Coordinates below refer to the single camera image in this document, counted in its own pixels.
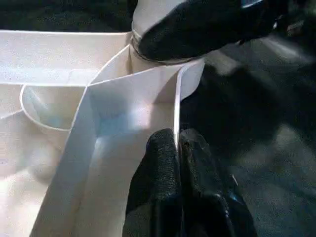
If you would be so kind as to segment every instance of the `black glove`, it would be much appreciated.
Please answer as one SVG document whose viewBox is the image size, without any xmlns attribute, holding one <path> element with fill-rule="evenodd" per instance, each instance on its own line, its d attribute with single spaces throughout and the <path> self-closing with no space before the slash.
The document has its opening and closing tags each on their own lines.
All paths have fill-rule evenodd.
<svg viewBox="0 0 316 237">
<path fill-rule="evenodd" d="M 235 179 L 193 129 L 180 134 L 185 232 L 190 237 L 256 237 Z"/>
<path fill-rule="evenodd" d="M 130 0 L 131 11 L 136 0 Z M 271 32 L 288 0 L 187 0 L 149 29 L 139 43 L 148 59 L 201 56 L 228 43 Z"/>
<path fill-rule="evenodd" d="M 232 175 L 204 138 L 189 129 L 180 143 L 178 162 L 170 129 L 149 139 L 131 181 L 123 236 L 256 237 Z"/>
</svg>

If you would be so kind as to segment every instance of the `plastic compartment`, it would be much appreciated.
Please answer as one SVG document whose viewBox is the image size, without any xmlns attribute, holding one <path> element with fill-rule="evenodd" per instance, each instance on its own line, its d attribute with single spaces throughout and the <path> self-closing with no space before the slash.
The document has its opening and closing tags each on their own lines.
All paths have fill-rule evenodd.
<svg viewBox="0 0 316 237">
<path fill-rule="evenodd" d="M 0 119 L 21 110 L 21 85 L 0 84 Z"/>
<path fill-rule="evenodd" d="M 0 31 L 0 83 L 87 85 L 130 36 Z"/>
<path fill-rule="evenodd" d="M 194 92 L 203 67 L 202 60 L 160 66 L 89 86 L 32 236 L 121 236 L 146 142 L 172 128 L 177 144 L 180 100 Z"/>
<path fill-rule="evenodd" d="M 26 116 L 63 150 L 84 87 L 24 86 L 20 101 Z"/>
</svg>

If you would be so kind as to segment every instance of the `black object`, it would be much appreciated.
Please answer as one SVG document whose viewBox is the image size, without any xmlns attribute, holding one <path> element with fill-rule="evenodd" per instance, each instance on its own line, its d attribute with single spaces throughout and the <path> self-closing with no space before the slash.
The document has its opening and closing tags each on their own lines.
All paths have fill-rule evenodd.
<svg viewBox="0 0 316 237">
<path fill-rule="evenodd" d="M 123 236 L 256 237 L 234 178 L 204 138 L 188 129 L 180 145 L 178 163 L 170 129 L 149 139 L 131 181 Z"/>
<path fill-rule="evenodd" d="M 190 237 L 256 237 L 233 176 L 193 129 L 180 135 L 184 220 Z"/>
<path fill-rule="evenodd" d="M 182 205 L 177 153 L 171 129 L 153 134 L 134 174 L 123 237 L 178 237 Z"/>
<path fill-rule="evenodd" d="M 139 51 L 152 60 L 189 58 L 265 36 L 273 29 L 282 2 L 187 0 L 145 33 Z"/>
</svg>

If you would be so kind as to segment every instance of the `black rubber glove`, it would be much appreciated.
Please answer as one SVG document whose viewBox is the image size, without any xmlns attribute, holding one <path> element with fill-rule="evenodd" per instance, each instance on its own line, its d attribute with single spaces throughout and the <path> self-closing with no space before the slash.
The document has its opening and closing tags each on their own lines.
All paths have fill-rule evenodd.
<svg viewBox="0 0 316 237">
<path fill-rule="evenodd" d="M 130 184 L 123 237 L 181 236 L 178 167 L 172 130 L 153 134 Z"/>
<path fill-rule="evenodd" d="M 232 175 L 204 138 L 189 129 L 180 143 L 179 163 L 170 129 L 150 137 L 131 181 L 123 236 L 256 237 Z"/>
<path fill-rule="evenodd" d="M 133 11 L 137 0 L 130 0 Z M 228 43 L 265 36 L 288 0 L 187 0 L 149 29 L 139 52 L 151 60 L 201 56 Z"/>
</svg>

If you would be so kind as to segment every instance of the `black fabric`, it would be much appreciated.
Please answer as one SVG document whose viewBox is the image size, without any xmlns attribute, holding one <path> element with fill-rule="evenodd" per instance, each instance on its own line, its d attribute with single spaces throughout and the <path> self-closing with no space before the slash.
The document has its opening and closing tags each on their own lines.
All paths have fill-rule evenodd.
<svg viewBox="0 0 316 237">
<path fill-rule="evenodd" d="M 182 205 L 171 129 L 153 134 L 129 189 L 124 237 L 178 237 Z"/>
<path fill-rule="evenodd" d="M 180 135 L 181 184 L 188 236 L 256 237 L 233 176 L 193 129 Z"/>
</svg>

